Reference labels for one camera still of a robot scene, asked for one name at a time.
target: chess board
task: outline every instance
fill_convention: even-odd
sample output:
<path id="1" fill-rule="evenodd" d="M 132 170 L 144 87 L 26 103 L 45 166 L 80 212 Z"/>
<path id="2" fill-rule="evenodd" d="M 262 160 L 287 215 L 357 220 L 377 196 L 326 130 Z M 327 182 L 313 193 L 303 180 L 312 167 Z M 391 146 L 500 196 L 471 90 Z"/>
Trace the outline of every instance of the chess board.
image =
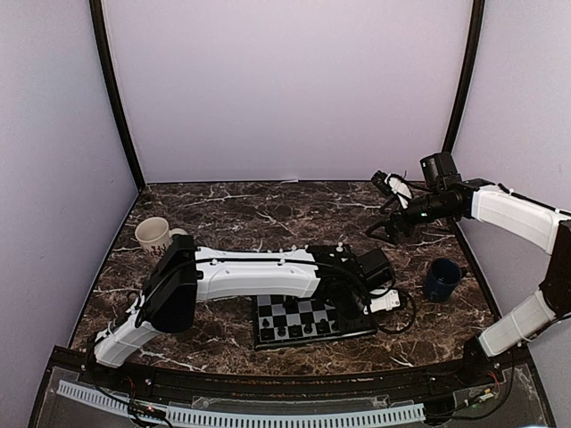
<path id="1" fill-rule="evenodd" d="M 256 296 L 253 302 L 254 348 L 264 350 L 339 340 L 377 332 L 367 316 L 340 317 L 322 301 L 284 296 Z"/>

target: ceramic mug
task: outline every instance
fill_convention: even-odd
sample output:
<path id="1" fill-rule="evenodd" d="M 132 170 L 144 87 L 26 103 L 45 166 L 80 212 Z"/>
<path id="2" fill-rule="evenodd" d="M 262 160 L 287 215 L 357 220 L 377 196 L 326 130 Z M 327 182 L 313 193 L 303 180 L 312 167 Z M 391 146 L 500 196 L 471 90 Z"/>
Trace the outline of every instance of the ceramic mug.
<path id="1" fill-rule="evenodd" d="M 172 244 L 173 235 L 188 235 L 184 229 L 169 229 L 169 222 L 162 217 L 150 217 L 135 229 L 135 237 L 143 250 L 161 256 Z"/>

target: white wall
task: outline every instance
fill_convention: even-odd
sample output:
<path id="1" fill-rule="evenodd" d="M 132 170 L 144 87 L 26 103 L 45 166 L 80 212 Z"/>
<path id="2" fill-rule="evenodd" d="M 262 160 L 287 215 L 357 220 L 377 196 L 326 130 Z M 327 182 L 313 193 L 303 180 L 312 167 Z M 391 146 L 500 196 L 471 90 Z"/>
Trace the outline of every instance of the white wall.
<path id="1" fill-rule="evenodd" d="M 137 191 L 87 0 L 0 2 L 0 76 L 0 425 L 19 428 Z"/>
<path id="2" fill-rule="evenodd" d="M 571 209 L 571 3 L 486 2 L 468 105 L 454 157 L 483 177 Z M 463 221 L 503 313 L 537 289 L 549 258 L 493 226 Z M 571 426 L 571 329 L 531 345 L 558 426 Z"/>
<path id="3" fill-rule="evenodd" d="M 145 178 L 420 178 L 443 143 L 471 4 L 105 1 Z"/>

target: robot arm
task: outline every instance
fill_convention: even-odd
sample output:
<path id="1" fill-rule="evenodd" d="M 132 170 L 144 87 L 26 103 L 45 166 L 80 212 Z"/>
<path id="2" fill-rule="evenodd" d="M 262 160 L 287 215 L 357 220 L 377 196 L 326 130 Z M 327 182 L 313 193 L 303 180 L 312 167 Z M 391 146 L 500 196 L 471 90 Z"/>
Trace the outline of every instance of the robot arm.
<path id="1" fill-rule="evenodd" d="M 399 207 L 368 230 L 379 227 L 379 237 L 397 243 L 410 236 L 414 226 L 438 218 L 474 218 L 495 225 L 534 243 L 551 255 L 550 266 L 540 289 L 504 318 L 478 336 L 487 357 L 494 357 L 549 326 L 571 311 L 571 214 L 533 202 L 502 185 L 483 179 L 462 181 L 449 153 L 437 153 L 421 162 L 428 194 L 401 203 L 402 177 L 377 172 L 373 183 L 385 194 L 395 194 Z"/>
<path id="2" fill-rule="evenodd" d="M 180 235 L 125 316 L 96 335 L 95 359 L 118 367 L 153 337 L 185 331 L 194 322 L 197 301 L 264 294 L 311 297 L 327 300 L 342 317 L 354 319 L 371 309 L 369 292 L 391 279 L 380 249 L 360 257 L 341 243 L 278 253 L 231 252 L 195 247 L 192 236 Z M 397 307 L 391 296 L 375 300 L 371 310 Z"/>

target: brown marble surface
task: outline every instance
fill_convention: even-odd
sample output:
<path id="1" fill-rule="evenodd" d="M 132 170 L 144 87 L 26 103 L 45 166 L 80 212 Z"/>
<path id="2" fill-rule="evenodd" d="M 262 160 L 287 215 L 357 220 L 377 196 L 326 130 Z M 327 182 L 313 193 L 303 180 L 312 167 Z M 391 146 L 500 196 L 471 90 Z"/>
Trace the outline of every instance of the brown marble surface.
<path id="1" fill-rule="evenodd" d="M 396 270 L 397 285 L 414 296 L 418 317 L 401 335 L 254 351 L 250 299 L 211 301 L 197 304 L 193 328 L 155 338 L 131 361 L 229 375 L 340 375 L 460 358 L 464 341 L 492 323 L 474 276 L 468 273 L 444 304 L 424 299 L 421 287 L 432 259 L 448 257 L 466 268 L 468 263 L 442 224 L 418 227 L 398 246 L 368 239 L 362 232 L 377 220 L 383 201 L 373 185 L 361 182 L 150 185 L 103 266 L 72 348 L 83 350 L 92 332 L 124 311 L 127 292 L 140 289 L 157 259 L 139 248 L 133 233 L 140 221 L 161 216 L 214 249 L 266 251 L 344 242 L 359 255 L 381 246 Z M 395 327 L 405 317 L 385 314 L 377 322 Z"/>

